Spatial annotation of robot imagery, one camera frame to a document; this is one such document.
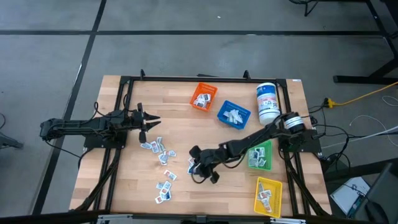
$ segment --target small packet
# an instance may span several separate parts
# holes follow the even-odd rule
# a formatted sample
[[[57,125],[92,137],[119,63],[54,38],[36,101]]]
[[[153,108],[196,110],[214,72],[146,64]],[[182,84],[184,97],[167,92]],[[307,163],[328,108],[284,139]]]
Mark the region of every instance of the small packet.
[[[266,190],[265,190],[265,191],[259,193],[261,199],[270,197],[271,196],[270,194],[271,194],[270,190],[269,190],[269,192],[266,192]]]
[[[272,195],[271,195],[271,190],[265,190],[264,193],[265,193],[266,195],[270,196],[270,197],[272,196]]]
[[[257,147],[255,150],[259,153],[259,157],[266,156],[266,149],[264,147]]]
[[[163,199],[162,199],[161,196],[157,196],[157,197],[155,198],[155,201],[156,201],[156,203],[162,203],[162,202],[163,202]]]
[[[234,122],[239,122],[239,123],[243,123],[242,117],[239,117],[239,111],[238,110],[231,110],[231,112],[229,112],[230,115],[233,116],[234,118]]]
[[[249,166],[258,167],[259,163],[258,163],[257,159],[249,159]]]
[[[168,191],[166,194],[161,194],[162,200],[170,200],[172,198],[172,193]]]
[[[203,94],[203,98],[205,99],[206,102],[210,102],[211,101],[211,95],[210,94]]]
[[[171,156],[171,157],[176,157],[177,153],[175,153],[173,150],[171,150],[171,151],[167,152],[167,155]]]
[[[204,100],[204,99],[205,99],[205,95],[204,95],[204,94],[199,94],[198,97],[197,97],[197,99],[198,99],[198,100],[199,100],[199,99]]]
[[[262,186],[262,183],[259,182],[259,192],[263,192],[264,191],[264,187]]]
[[[259,152],[253,151],[253,159],[259,158]]]
[[[161,153],[160,155],[158,155],[159,161],[162,164],[162,166],[166,166],[167,165],[167,159],[169,158],[166,155],[166,152]]]
[[[157,145],[159,146],[159,150],[160,150],[160,151],[163,152],[163,151],[166,150],[165,147],[164,147],[164,145],[162,144],[162,137],[157,137],[156,143],[157,143]]]
[[[259,158],[259,152],[256,150],[250,150],[249,151],[249,158],[250,159],[258,159]]]
[[[166,181],[163,184],[162,190],[160,190],[160,194],[161,195],[166,194],[170,190],[171,187],[172,187],[172,184],[169,181]]]
[[[148,142],[142,143],[141,147],[143,147],[144,149],[152,149],[151,144],[149,144]]]
[[[262,199],[261,203],[263,204],[267,212],[272,212],[271,206],[269,205],[269,198]]]
[[[193,165],[190,165],[189,167],[188,167],[188,172],[187,172],[188,174],[194,174],[195,173],[195,168],[194,168],[194,166]]]
[[[205,108],[206,107],[206,101],[204,99],[199,98],[197,103],[197,106],[200,106],[201,108]]]
[[[263,167],[265,164],[266,164],[266,160],[261,158],[259,161],[259,167]]]
[[[189,163],[190,163],[191,165],[194,165],[194,164],[195,164],[195,160],[194,160],[194,158],[192,158],[192,157],[190,157],[190,158],[188,159],[188,161],[189,161]]]
[[[152,146],[152,152],[153,153],[158,153],[159,152],[159,147],[157,146],[156,141],[151,142],[150,145]]]
[[[172,179],[173,181],[177,178],[177,176],[175,174],[173,174],[172,172],[170,172],[169,170],[166,170],[164,172],[164,175],[166,175],[168,178]]]
[[[158,182],[158,183],[156,184],[156,188],[159,189],[159,190],[162,190],[163,185],[164,185],[163,183]]]

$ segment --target green bin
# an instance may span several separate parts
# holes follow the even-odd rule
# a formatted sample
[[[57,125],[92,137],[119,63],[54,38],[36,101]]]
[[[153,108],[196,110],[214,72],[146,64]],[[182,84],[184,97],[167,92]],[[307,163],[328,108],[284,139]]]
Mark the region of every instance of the green bin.
[[[249,160],[250,160],[249,154],[251,151],[255,151],[255,148],[257,148],[257,147],[263,147],[265,149],[266,163],[262,167],[255,167],[255,166],[249,165]],[[268,140],[268,141],[258,144],[257,146],[251,147],[248,150],[246,156],[248,157],[248,166],[250,168],[271,171],[271,169],[272,169],[272,141]]]

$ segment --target orange bin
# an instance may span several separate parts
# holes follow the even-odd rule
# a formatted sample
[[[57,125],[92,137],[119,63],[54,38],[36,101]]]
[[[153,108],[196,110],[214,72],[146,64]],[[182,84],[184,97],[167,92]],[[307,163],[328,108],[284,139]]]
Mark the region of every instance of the orange bin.
[[[203,110],[203,111],[209,111],[211,104],[213,103],[214,97],[216,96],[217,93],[217,87],[215,86],[211,86],[211,85],[207,85],[206,83],[199,83],[197,86],[197,89],[195,90],[192,98],[191,98],[191,102],[189,102],[194,108],[197,108],[199,110]],[[211,98],[210,98],[210,102],[208,102],[206,104],[206,108],[202,108],[200,106],[194,105],[193,102],[195,101],[195,99],[198,97],[199,94],[210,94]]]

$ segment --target white container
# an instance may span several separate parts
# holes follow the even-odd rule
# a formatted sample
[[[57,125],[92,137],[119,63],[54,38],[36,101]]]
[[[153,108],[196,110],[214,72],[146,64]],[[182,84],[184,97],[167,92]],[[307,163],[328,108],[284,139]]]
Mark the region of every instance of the white container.
[[[276,86],[273,83],[263,83],[257,86],[257,103],[259,118],[262,125],[267,125],[280,115]]]

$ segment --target yellow bin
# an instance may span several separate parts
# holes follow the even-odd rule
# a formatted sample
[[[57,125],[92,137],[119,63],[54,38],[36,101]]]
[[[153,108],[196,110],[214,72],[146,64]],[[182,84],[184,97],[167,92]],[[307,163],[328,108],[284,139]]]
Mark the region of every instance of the yellow bin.
[[[259,193],[259,183],[262,183],[264,190],[271,190],[271,197],[269,198],[269,205],[272,212],[267,212],[260,200],[257,200]],[[280,218],[280,208],[282,206],[282,183],[276,180],[259,177],[256,185],[256,195],[254,198],[254,211],[263,215],[268,215],[274,218]]]

